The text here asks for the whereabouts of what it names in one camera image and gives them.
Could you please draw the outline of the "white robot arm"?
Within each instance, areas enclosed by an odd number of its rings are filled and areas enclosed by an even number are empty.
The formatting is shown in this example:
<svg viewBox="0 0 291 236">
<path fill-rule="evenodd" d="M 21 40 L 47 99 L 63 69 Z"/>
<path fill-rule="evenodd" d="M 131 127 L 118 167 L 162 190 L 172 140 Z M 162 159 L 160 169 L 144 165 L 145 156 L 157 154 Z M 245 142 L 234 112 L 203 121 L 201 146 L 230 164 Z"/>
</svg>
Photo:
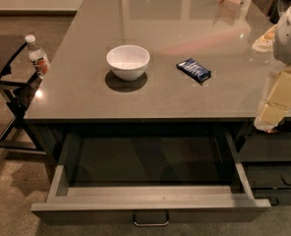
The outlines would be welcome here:
<svg viewBox="0 0 291 236">
<path fill-rule="evenodd" d="M 275 128 L 291 110 L 291 6 L 257 42 L 271 38 L 271 48 L 276 60 L 284 64 L 280 71 L 271 72 L 262 90 L 254 125 L 258 130 L 268 131 Z"/>
</svg>

